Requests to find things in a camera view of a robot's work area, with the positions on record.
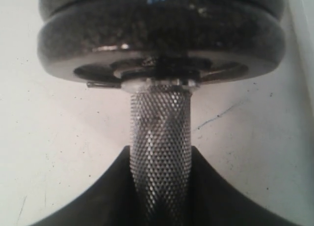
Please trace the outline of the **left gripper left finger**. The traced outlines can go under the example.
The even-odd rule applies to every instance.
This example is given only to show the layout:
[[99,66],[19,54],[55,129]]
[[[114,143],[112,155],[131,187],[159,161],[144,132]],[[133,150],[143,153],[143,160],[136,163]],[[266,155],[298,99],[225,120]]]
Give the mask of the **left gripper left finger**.
[[130,171],[130,148],[124,147],[107,171],[65,207],[37,226],[141,226],[139,202]]

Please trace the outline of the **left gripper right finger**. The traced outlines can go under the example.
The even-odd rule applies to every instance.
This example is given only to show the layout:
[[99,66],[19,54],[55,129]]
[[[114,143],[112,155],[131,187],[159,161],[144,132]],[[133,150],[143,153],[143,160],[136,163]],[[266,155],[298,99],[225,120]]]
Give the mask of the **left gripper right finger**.
[[282,226],[283,218],[269,212],[234,188],[191,148],[185,226]]

